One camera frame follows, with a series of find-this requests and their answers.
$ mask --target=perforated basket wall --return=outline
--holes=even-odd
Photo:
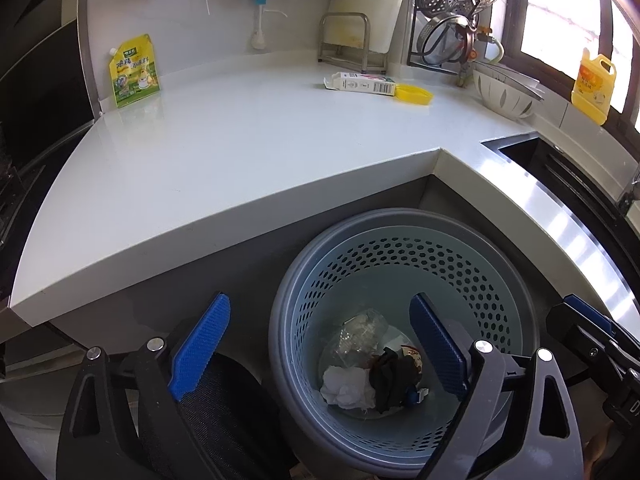
[[[393,213],[399,211],[404,212],[400,218]],[[455,222],[409,211],[413,216],[407,210],[386,210],[386,215],[384,211],[368,213],[360,216],[363,232],[357,232],[356,217],[351,223],[345,222],[342,232],[334,228],[336,232],[321,235],[306,248],[306,254],[301,254],[307,265],[292,266],[299,271],[298,285],[283,282],[281,286],[291,293],[290,301],[280,306],[288,310],[280,319],[289,327],[289,336],[283,341],[288,349],[284,353],[289,360],[289,382],[296,383],[297,404],[309,415],[308,423],[313,425],[310,434],[327,436],[331,446],[342,447],[343,455],[357,457],[361,469],[392,476],[419,471],[444,435],[458,401],[442,390],[432,372],[433,397],[414,410],[367,421],[345,415],[327,406],[318,394],[318,357],[326,343],[322,335],[335,331],[364,306],[375,308],[390,324],[415,338],[408,322],[408,300],[425,290],[438,316],[442,318],[442,313],[456,319],[473,338],[487,339],[502,352],[531,352],[531,343],[537,338],[530,322],[528,295],[501,254]],[[407,215],[410,223],[420,225],[376,226],[381,220],[407,223]],[[427,226],[444,226],[448,233]],[[452,232],[459,232],[465,241],[452,236]],[[468,243],[470,240],[476,242],[475,247]],[[491,261],[476,249],[492,251]],[[524,338],[514,297],[525,302],[520,307],[530,326],[524,329]],[[403,304],[406,308],[396,307]]]

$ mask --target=blue textured pad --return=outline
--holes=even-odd
[[[604,330],[611,337],[615,337],[613,327],[611,325],[611,320],[607,319],[601,313],[599,313],[595,308],[593,308],[589,303],[581,300],[575,294],[570,294],[565,297],[562,301],[564,301],[567,305],[569,305],[572,309],[578,311],[585,318],[591,321],[595,326]]]
[[[196,389],[225,333],[230,315],[229,298],[225,294],[217,295],[175,354],[169,391],[178,402],[184,394]]]
[[[430,300],[423,292],[412,298],[409,320],[442,387],[462,401],[469,391],[466,361],[449,332],[433,313]]]

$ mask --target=black mesh fabric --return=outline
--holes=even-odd
[[[178,409],[225,480],[289,480],[297,460],[280,431],[278,407],[233,359],[213,354],[195,391],[183,397]],[[154,470],[174,478],[142,402],[138,410],[140,440]]]

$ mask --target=kitchen counter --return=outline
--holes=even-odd
[[[633,297],[596,244],[535,179],[482,145],[530,126],[450,86],[427,84],[429,107],[326,90],[323,77],[338,70],[309,52],[241,57],[173,73],[160,94],[105,113],[38,213],[10,307],[34,326],[434,173],[561,294],[581,294],[640,333]],[[566,241],[549,231],[560,224]],[[558,246],[562,257],[546,249]],[[566,265],[578,278],[563,275]]]

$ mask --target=white cutting board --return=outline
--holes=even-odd
[[[331,0],[329,12],[363,12],[369,17],[369,50],[386,54],[396,27],[402,0]],[[364,23],[359,17],[330,17],[326,20],[326,43],[363,48]]]

